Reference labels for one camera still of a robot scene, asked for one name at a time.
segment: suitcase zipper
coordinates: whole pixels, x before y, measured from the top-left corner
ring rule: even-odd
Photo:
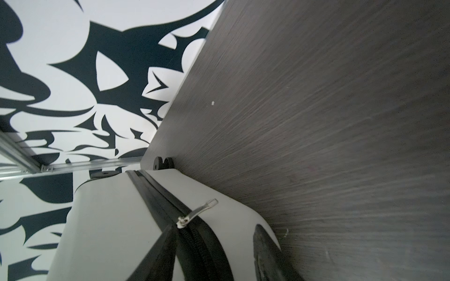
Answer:
[[[192,212],[190,212],[187,216],[183,217],[178,217],[178,222],[176,223],[176,226],[179,229],[185,228],[188,223],[195,218],[196,216],[198,216],[201,212],[206,211],[207,209],[211,209],[212,207],[214,207],[215,205],[217,205],[217,203],[219,203],[219,201],[217,201],[217,199],[212,199],[209,200],[208,202],[206,202],[205,204],[201,205],[200,207],[196,208],[195,210],[193,210]]]
[[[185,216],[187,212],[176,207],[170,200],[168,200],[162,193],[160,193],[160,191],[157,190],[140,171],[134,173],[132,173],[131,171],[127,171],[127,173],[131,175],[132,180],[133,179],[135,180],[135,185],[136,187],[138,187],[138,190],[140,189],[139,186],[143,184],[142,188],[144,190],[146,189],[150,191],[151,194],[144,195],[144,198],[150,199],[148,201],[149,204],[151,205],[156,204],[156,206],[154,206],[155,207],[154,211],[156,211],[154,215],[156,216],[162,215],[161,218],[164,217],[164,220],[169,219],[172,221],[172,223],[177,223],[177,220],[179,221],[180,219],[182,219],[182,221],[184,222],[184,226],[182,228],[178,228],[178,234],[180,236],[180,239],[184,241],[185,243],[184,245],[190,248],[191,260],[190,262],[187,263],[184,263],[182,260],[180,260],[181,267],[182,268],[189,267],[189,264],[195,264],[195,267],[197,267],[197,271],[195,273],[193,273],[191,276],[185,276],[186,280],[195,280],[195,281],[223,280],[218,275],[215,262],[212,259],[211,254],[209,253],[205,245],[205,242],[203,241],[201,235],[198,233],[196,226],[194,226],[194,224],[198,223],[195,217],[197,217],[199,213],[216,205],[217,200],[216,199],[210,200],[194,211],[189,210],[190,211],[190,212],[188,211],[189,214]]]

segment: wall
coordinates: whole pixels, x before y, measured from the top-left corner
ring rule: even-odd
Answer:
[[[449,10],[228,1],[142,168],[260,213],[305,280],[450,280]]]
[[[139,164],[103,170],[138,170]],[[99,170],[0,182],[0,280],[45,280],[74,191]]]
[[[40,163],[142,156],[223,0],[0,0],[0,130]]]

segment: black zipper track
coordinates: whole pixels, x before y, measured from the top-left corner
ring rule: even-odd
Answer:
[[[187,207],[187,209],[184,210],[185,212],[183,212],[172,204],[149,183],[142,173],[135,171],[127,171],[127,173],[144,199],[161,231],[168,224],[176,223],[178,217],[184,217],[190,213],[190,210]],[[191,225],[191,223],[189,223],[187,227],[177,229],[177,232],[179,239],[177,257],[184,271],[186,281],[226,280],[219,278],[213,258],[210,255],[202,236],[195,229],[194,224]]]
[[[172,205],[184,214],[189,214],[192,210],[187,207],[183,202],[176,198],[172,193],[166,190],[161,184],[153,179],[146,171],[139,170],[138,173],[143,175],[145,179],[150,183],[153,188],[159,191]],[[195,239],[200,243],[200,254],[202,255],[203,262],[206,264],[206,269],[215,269],[214,272],[209,272],[208,275],[213,280],[219,281],[232,281],[234,280],[231,272],[230,264],[225,255],[225,251],[222,245],[215,235],[214,231],[209,225],[203,221],[200,217],[192,219],[188,228]]]

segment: black abstract shape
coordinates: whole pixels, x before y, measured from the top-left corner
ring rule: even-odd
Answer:
[[[155,74],[154,72],[153,72],[153,76],[155,76],[156,81],[158,81],[159,87],[154,88],[154,89],[151,90],[151,91],[148,91],[147,94],[148,94],[148,93],[151,93],[151,92],[153,92],[153,91],[157,91],[157,90],[161,90],[161,89],[168,88],[168,86],[167,86],[166,84],[164,84],[164,83],[161,81],[161,79],[159,79],[158,76],[156,76],[156,74]]]
[[[55,162],[56,159],[58,159],[59,153],[46,153],[46,154],[39,154],[39,155],[32,155],[31,158],[38,161],[39,163],[43,165],[50,165],[51,163]]]
[[[116,133],[111,128],[111,126],[108,123],[108,120],[106,119],[106,116],[103,116],[102,119],[102,130],[108,132],[108,136],[102,136],[100,134],[95,134],[99,139],[106,141],[108,143],[107,148],[116,148]]]
[[[66,217],[71,207],[58,209],[50,212],[32,214],[30,216],[21,217],[13,226],[0,229],[0,235],[13,231],[22,226],[25,230],[25,242],[36,232],[41,229],[59,223],[66,223]]]
[[[127,153],[121,155],[119,158],[141,157],[141,156],[144,156],[144,153],[146,150],[147,150],[146,148],[138,148],[138,149],[132,150],[130,152],[127,152]]]
[[[151,119],[147,119],[150,123],[152,123],[153,126],[155,126],[156,129],[158,129],[158,125],[156,125],[155,122],[153,122],[153,120]]]
[[[193,23],[214,11],[223,0],[216,0],[203,10],[179,21],[118,31],[94,22],[90,23],[89,35],[83,49],[73,58],[53,66],[74,76],[94,94],[97,103],[118,105],[142,116],[141,108],[151,109],[158,116],[158,110],[166,102],[143,97],[142,90],[148,84],[149,67],[163,67],[182,72],[181,58],[186,47],[196,39],[205,38],[208,30],[201,28],[190,37],[175,37],[176,49],[158,42],[171,31]],[[113,60],[128,76],[124,84],[100,91],[96,78],[97,52]]]
[[[83,156],[89,157],[89,161],[92,161],[92,160],[107,160],[107,158],[102,157],[102,156],[98,156],[98,155],[81,154],[81,153],[79,155],[83,155]]]
[[[18,263],[10,264],[8,266],[8,281],[16,281],[25,277],[49,273],[48,270],[34,270],[31,267],[33,261],[38,257],[39,256],[36,256],[31,259],[26,259]]]
[[[51,145],[55,141],[52,131],[27,132],[27,138],[24,139],[24,141],[39,140],[39,139],[44,139],[46,141],[46,144],[41,145],[39,147],[49,147],[49,145]]]
[[[40,116],[51,116],[51,117],[71,117],[71,116],[79,116],[89,112],[92,107],[77,110],[77,111],[61,111],[61,110],[49,110],[49,109],[40,109],[34,107],[26,107],[22,110],[31,114],[40,115]]]
[[[132,128],[130,128],[130,130],[133,133],[133,135],[135,135],[135,138],[141,139],[140,137],[143,134],[143,132],[139,132],[139,131],[133,130]]]
[[[86,148],[86,147],[93,147],[93,146],[87,145],[87,144],[82,144],[82,145],[79,145],[76,148],[72,149],[71,151],[81,150],[81,149]]]
[[[56,249],[58,246],[57,243],[51,243],[51,244],[41,244],[36,246],[28,247],[30,249],[36,249],[36,250],[50,250],[50,249]]]
[[[14,130],[14,128],[11,126],[11,123],[10,123],[10,120],[14,114],[16,114],[16,111],[13,111],[6,115],[0,116],[0,131],[3,131],[5,133],[16,133],[17,132],[16,130]]]
[[[72,173],[54,174],[51,177],[24,178],[25,184],[41,200],[54,204],[73,201]]]
[[[35,97],[32,101],[0,98],[0,104],[2,107],[24,110],[26,105],[48,98],[50,89],[39,79],[23,73],[9,52],[6,44],[19,40],[22,37],[23,28],[16,13],[4,0],[0,0],[0,31],[0,85],[9,90]]]
[[[93,114],[91,117],[89,117],[88,120],[86,120],[83,123],[79,124],[77,127],[78,128],[88,129],[88,130],[91,130],[91,131],[96,130],[97,128],[94,126],[94,115],[95,114]]]
[[[78,5],[78,7],[80,7],[80,9],[83,11],[83,8],[81,7],[81,5],[80,5],[80,2],[78,2],[78,0],[74,0],[75,1],[75,3]]]

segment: wood grain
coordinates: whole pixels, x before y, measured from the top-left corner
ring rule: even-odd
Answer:
[[[252,207],[307,281],[449,280],[449,14],[228,0],[141,165]]]

